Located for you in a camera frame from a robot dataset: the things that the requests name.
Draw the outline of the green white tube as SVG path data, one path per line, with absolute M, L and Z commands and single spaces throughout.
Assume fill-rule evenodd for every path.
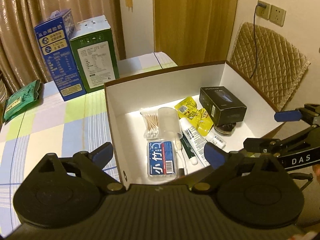
M 183 137 L 181 138 L 181 143 L 182 143 L 182 146 L 183 146 L 191 164 L 197 165 L 197 163 L 198 163 L 197 156 L 196 156 L 195 151 L 193 150 L 191 144 L 189 143 L 189 141 L 185 135 L 183 135 Z

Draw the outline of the dark purple scrunchie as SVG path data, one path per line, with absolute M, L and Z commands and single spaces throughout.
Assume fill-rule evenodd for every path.
M 225 136 L 231 136 L 234 133 L 235 128 L 236 128 L 236 123 L 214 126 L 214 129 L 217 133 Z

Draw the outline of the checkered tablecloth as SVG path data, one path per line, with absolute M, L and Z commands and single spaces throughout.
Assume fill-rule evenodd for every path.
M 38 105 L 1 129 L 1 235 L 20 225 L 13 196 L 45 154 L 71 157 L 110 140 L 104 90 L 63 101 L 54 82 L 44 84 Z

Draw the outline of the green tissue pack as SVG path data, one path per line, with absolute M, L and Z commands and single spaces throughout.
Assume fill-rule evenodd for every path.
M 42 85 L 41 80 L 35 80 L 7 98 L 4 104 L 2 122 L 9 122 L 22 112 L 35 106 L 39 100 Z

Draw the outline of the blue dental floss box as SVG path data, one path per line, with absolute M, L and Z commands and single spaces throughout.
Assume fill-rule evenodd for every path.
M 147 172 L 151 180 L 169 181 L 177 178 L 177 160 L 172 141 L 148 141 L 147 156 Z

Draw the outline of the brown cardboard storage box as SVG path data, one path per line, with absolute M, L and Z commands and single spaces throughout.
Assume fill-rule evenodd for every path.
M 272 137 L 283 126 L 274 120 L 277 109 L 272 102 L 227 61 L 155 70 L 105 84 L 114 156 L 125 187 L 156 183 L 147 174 L 147 143 L 140 110 L 174 107 L 188 96 L 198 101 L 202 87 L 214 86 L 226 87 L 247 107 L 234 134 L 223 137 L 225 151 L 242 149 L 246 138 Z

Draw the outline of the wall power outlet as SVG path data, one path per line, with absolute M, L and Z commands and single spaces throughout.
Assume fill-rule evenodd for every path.
M 255 14 L 258 17 L 268 20 L 277 26 L 284 26 L 286 17 L 285 9 L 258 0 Z

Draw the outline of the blue milk carton box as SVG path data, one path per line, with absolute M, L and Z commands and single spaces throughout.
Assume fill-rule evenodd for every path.
M 34 27 L 44 62 L 64 101 L 86 94 L 69 42 L 74 31 L 70 9 L 55 11 Z

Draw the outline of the white toothpaste tube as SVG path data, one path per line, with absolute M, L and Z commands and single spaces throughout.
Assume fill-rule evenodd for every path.
M 204 156 L 204 146 L 207 143 L 207 141 L 204 139 L 202 135 L 200 135 L 197 129 L 188 121 L 187 118 L 181 118 L 179 122 L 183 134 L 191 144 L 201 164 L 204 167 L 209 166 L 209 163 Z

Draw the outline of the black Flyco shaver box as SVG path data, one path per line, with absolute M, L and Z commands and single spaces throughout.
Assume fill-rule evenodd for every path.
M 242 122 L 247 106 L 224 86 L 201 87 L 199 101 L 215 126 Z

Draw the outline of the yellow snack pouch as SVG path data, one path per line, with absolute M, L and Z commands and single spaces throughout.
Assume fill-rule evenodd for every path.
M 178 111 L 179 118 L 187 118 L 200 135 L 203 137 L 208 135 L 213 126 L 213 121 L 204 108 L 197 108 L 197 104 L 192 97 L 189 96 L 180 101 L 174 108 Z

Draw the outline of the small white bottle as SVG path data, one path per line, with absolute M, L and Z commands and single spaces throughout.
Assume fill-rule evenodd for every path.
M 214 132 L 209 132 L 206 136 L 206 140 L 220 149 L 223 149 L 226 145 L 226 142 Z

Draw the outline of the cotton swab bag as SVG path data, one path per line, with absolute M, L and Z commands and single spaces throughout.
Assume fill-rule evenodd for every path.
M 157 111 L 142 111 L 141 116 L 145 124 L 144 138 L 157 139 L 159 135 L 159 119 Z

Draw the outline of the wooden door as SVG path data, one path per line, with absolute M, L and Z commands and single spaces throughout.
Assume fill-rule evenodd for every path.
M 156 52 L 177 65 L 225 61 L 238 0 L 153 0 Z

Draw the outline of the beige curtain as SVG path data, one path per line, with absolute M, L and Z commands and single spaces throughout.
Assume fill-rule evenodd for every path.
M 35 27 L 57 20 L 44 35 L 61 31 L 66 18 L 68 31 L 91 17 L 108 18 L 117 58 L 126 58 L 120 0 L 1 0 L 1 82 L 14 93 L 34 80 L 48 82 L 51 75 L 37 41 Z

